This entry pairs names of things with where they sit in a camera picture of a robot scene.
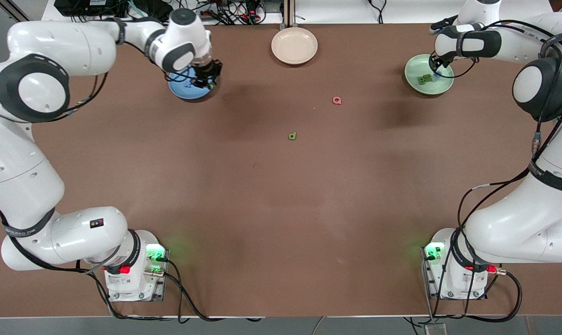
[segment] brown tabletop surface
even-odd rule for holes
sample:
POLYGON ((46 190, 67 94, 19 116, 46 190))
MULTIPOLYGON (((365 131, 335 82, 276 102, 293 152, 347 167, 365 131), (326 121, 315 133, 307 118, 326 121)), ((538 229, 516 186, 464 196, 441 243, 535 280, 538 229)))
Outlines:
MULTIPOLYGON (((91 104, 34 125, 66 184, 57 210, 119 208, 171 249, 207 315, 427 314, 419 247, 455 227, 467 189, 527 165, 535 124, 511 97, 521 66, 481 60, 428 98, 403 76, 433 49, 427 25, 306 28, 318 53, 291 67, 270 51, 276 26, 213 27, 223 75, 201 102, 176 98, 158 68, 120 47, 91 104)), ((73 79, 74 97, 91 85, 73 79)), ((562 264, 506 268, 523 285, 521 314, 562 314, 562 264)), ((177 299, 168 286, 165 302, 117 308, 174 315, 177 299)), ((503 278, 470 312, 506 314, 514 302, 503 278)), ((0 256, 0 316, 106 314, 91 279, 12 271, 0 256)))

